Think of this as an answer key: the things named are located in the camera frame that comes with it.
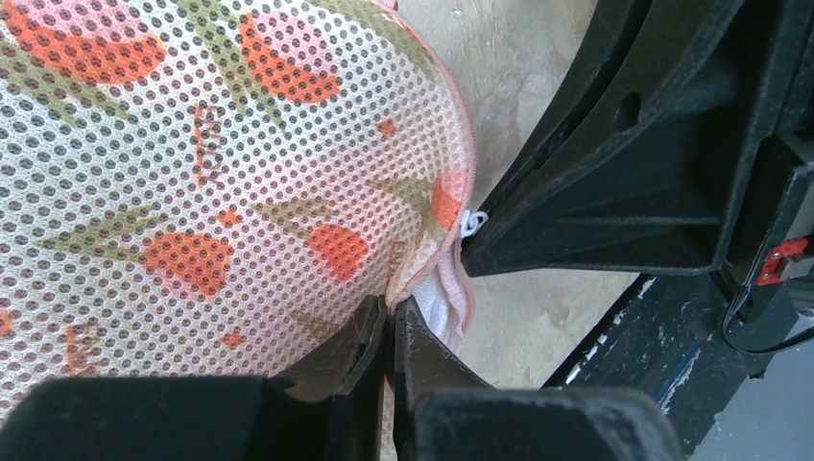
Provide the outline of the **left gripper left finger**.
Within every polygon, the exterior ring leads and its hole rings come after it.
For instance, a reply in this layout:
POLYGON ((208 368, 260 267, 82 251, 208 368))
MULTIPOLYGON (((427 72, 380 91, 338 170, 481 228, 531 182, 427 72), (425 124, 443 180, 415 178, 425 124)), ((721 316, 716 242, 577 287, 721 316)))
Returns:
POLYGON ((271 376, 75 377, 37 386, 1 431, 5 460, 374 460, 389 312, 365 298, 271 376))

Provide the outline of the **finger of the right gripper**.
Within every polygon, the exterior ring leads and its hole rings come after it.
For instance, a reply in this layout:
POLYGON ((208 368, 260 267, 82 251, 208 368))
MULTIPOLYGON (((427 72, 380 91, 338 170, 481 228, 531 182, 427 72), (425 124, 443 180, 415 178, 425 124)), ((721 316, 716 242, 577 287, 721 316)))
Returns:
POLYGON ((715 48, 729 1, 601 1, 563 83, 484 202, 492 217, 552 216, 682 185, 682 154, 737 79, 715 48))

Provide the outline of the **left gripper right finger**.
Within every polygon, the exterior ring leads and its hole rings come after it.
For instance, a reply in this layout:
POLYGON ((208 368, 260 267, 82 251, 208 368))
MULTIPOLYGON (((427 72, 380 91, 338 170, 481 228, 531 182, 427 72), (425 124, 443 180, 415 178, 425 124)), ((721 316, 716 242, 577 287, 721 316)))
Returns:
POLYGON ((414 299, 395 307, 400 460, 680 460, 673 426, 629 389, 500 390, 447 348, 414 299))

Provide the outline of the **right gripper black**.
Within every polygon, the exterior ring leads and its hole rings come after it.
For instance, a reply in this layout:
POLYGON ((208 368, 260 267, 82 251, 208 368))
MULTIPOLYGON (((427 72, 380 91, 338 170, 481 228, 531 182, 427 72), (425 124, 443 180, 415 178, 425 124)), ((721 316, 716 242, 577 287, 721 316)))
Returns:
POLYGON ((474 277, 697 275, 727 257, 737 352, 813 338, 813 4, 600 1, 563 83, 464 246, 474 277))

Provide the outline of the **white zipper pull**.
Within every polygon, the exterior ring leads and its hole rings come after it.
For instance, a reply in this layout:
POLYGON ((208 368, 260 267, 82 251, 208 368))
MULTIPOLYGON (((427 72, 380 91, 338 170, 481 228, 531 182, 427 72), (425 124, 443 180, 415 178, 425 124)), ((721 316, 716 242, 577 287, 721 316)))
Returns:
POLYGON ((465 209, 460 224, 460 237, 467 239, 474 236, 489 221, 486 211, 465 209))

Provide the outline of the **floral mesh laundry bag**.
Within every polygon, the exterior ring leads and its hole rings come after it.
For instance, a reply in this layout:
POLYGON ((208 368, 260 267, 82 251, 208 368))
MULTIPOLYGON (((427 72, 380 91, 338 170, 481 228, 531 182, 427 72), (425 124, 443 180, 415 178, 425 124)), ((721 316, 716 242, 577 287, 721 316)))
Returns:
POLYGON ((368 295, 457 349, 476 160, 394 1, 1 5, 1 415, 64 376, 273 376, 368 295))

